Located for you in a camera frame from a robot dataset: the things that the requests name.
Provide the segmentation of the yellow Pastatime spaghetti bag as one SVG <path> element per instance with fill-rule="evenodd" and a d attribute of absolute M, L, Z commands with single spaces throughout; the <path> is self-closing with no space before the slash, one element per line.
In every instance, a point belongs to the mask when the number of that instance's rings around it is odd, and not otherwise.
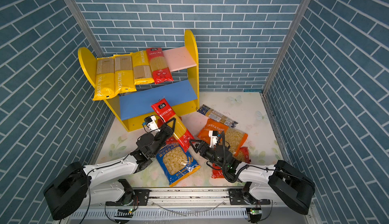
<path fill-rule="evenodd" d="M 97 61 L 94 101 L 111 99 L 115 92 L 114 59 L 102 58 Z"/>
<path fill-rule="evenodd" d="M 114 75 L 116 95 L 136 91 L 132 57 L 130 55 L 114 58 Z"/>

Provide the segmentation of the red labelled spaghetti bag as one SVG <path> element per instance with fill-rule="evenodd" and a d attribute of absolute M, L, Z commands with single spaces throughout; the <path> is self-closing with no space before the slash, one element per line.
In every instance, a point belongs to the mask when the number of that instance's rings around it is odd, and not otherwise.
<path fill-rule="evenodd" d="M 152 76 L 155 84 L 164 82 L 173 82 L 170 69 L 167 65 L 167 60 L 161 48 L 148 48 L 146 50 L 147 57 L 151 66 Z"/>

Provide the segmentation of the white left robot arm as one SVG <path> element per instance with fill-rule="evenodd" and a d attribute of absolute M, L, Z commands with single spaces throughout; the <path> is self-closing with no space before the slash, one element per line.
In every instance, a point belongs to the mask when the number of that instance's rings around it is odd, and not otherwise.
<path fill-rule="evenodd" d="M 57 221 L 74 213 L 86 197 L 91 197 L 92 187 L 146 169 L 173 136 L 175 126 L 176 119 L 172 118 L 156 129 L 155 135 L 145 133 L 137 140 L 137 149 L 119 160 L 101 165 L 70 164 L 44 190 L 52 218 Z"/>

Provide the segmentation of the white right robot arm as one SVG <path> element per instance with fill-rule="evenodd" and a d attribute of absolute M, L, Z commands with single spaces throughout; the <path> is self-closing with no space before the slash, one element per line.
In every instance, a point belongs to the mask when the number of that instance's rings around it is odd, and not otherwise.
<path fill-rule="evenodd" d="M 262 199 L 281 201 L 298 214 L 307 215 L 316 186 L 313 180 L 288 162 L 279 160 L 271 166 L 248 164 L 233 157 L 221 133 L 215 145 L 202 140 L 190 140 L 193 150 L 205 158 L 211 167 L 222 171 L 230 182 L 245 184 L 246 201 Z"/>

